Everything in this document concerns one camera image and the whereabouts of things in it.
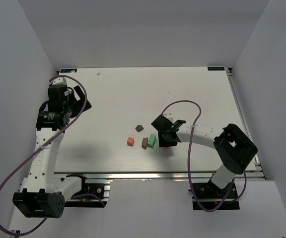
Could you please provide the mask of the green rectangular wood block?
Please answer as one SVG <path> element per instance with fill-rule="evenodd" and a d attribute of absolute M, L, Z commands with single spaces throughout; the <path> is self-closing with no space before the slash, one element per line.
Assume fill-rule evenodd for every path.
<path fill-rule="evenodd" d="M 147 147 L 153 148 L 156 142 L 157 136 L 155 134 L 151 134 L 147 140 Z"/>

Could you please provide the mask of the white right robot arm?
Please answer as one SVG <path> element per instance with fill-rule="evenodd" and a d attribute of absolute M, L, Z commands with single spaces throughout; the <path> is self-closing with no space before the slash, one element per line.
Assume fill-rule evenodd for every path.
<path fill-rule="evenodd" d="M 160 147 L 173 147 L 178 143 L 194 143 L 216 150 L 222 165 L 203 187 L 195 188 L 196 195 L 208 198 L 218 195 L 237 176 L 243 174 L 258 152 L 256 145 L 235 124 L 228 124 L 221 130 L 212 127 L 191 125 L 183 128 L 186 121 L 171 122 L 163 115 L 151 125 L 158 132 Z"/>

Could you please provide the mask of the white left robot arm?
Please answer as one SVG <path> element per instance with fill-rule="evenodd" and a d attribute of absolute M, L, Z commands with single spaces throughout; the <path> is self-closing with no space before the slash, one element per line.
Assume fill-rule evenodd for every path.
<path fill-rule="evenodd" d="M 55 84 L 48 88 L 48 100 L 39 109 L 36 122 L 36 150 L 22 188 L 13 195 L 13 204 L 27 218 L 60 218 L 65 203 L 82 190 L 81 177 L 55 181 L 54 171 L 61 131 L 70 119 L 91 108 L 79 86 Z"/>

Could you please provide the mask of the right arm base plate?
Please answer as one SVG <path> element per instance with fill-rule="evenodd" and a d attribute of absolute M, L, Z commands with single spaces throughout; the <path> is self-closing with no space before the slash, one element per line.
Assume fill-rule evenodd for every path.
<path fill-rule="evenodd" d="M 216 208 L 219 203 L 222 201 L 224 196 L 227 194 L 229 188 L 231 187 L 230 192 L 228 193 L 226 199 L 218 210 L 239 210 L 240 205 L 236 200 L 238 199 L 238 192 L 235 186 L 235 183 L 229 183 L 224 189 L 214 189 L 212 185 L 209 185 L 207 182 L 196 182 L 192 183 L 194 192 L 199 200 L 199 203 L 207 210 L 212 210 Z"/>

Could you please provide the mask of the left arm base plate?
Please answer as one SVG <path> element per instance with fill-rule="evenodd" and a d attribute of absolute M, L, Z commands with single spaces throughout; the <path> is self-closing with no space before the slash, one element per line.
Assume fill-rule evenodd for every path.
<path fill-rule="evenodd" d="M 72 174 L 54 179 L 55 192 L 65 197 L 65 206 L 73 208 L 103 208 L 109 198 L 110 181 Z"/>

